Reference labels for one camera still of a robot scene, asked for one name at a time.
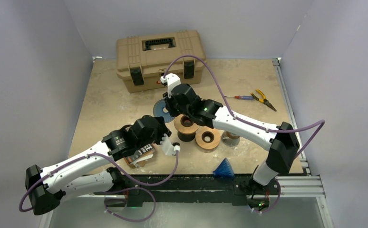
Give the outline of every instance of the screwdriver handle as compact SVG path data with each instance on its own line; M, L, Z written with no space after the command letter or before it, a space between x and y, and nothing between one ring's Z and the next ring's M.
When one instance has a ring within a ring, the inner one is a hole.
M240 99L240 100L254 100L254 97L252 96L234 96L234 98Z

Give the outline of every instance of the beige table surface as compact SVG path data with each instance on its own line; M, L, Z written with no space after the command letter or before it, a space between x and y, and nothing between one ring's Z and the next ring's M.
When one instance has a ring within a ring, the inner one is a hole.
M290 122L271 60L209 59L208 64L225 95L250 95L251 91L258 88L278 110L274 112L257 101L229 99L229 105L234 111L277 125L282 121ZM213 99L224 104L206 68L201 83L192 85L192 88L201 98ZM153 115L155 102L162 99L162 94L166 91L166 88L163 88L130 94L122 80L116 76L115 60L96 60L69 156L86 150L112 130L132 124L145 114ZM173 122L166 125L172 131L171 140L181 143L176 174L212 173L224 158L228 158L235 173L252 173L268 155L267 151L244 138L241 138L236 147L228 147L221 142L213 152L205 153L196 145L195 140L186 143L179 141ZM164 155L159 147L156 147L155 155L144 167L129 168L123 159L117 163L131 174L169 174L174 167L175 157ZM100 172L109 166L90 173ZM302 172L300 160L297 158L293 162L291 173Z

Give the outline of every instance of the saw blade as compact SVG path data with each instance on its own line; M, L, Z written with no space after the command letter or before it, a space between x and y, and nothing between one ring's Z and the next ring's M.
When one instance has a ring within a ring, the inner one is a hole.
M165 108L166 103L163 99L157 101L156 104L153 106L153 116L154 117L161 116L165 120L165 123L169 123L174 120L174 117L171 117Z

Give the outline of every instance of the pliers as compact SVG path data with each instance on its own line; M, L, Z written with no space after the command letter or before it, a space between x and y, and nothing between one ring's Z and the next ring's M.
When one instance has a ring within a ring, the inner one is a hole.
M264 95L263 92L261 92L261 90L256 89L255 91L257 91L257 93L261 94L262 99L258 98L256 95L254 95L254 93L251 93L251 96L254 97L254 99L256 101L259 101L261 103L263 103L264 105L268 106L270 109L276 111L276 109L272 106L272 104L267 100L267 97Z

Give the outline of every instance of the blue funnel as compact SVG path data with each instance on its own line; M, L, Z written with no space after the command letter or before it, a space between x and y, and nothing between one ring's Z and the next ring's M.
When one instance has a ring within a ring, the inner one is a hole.
M214 177L234 178L234 171L227 158L224 158L222 163L212 172Z

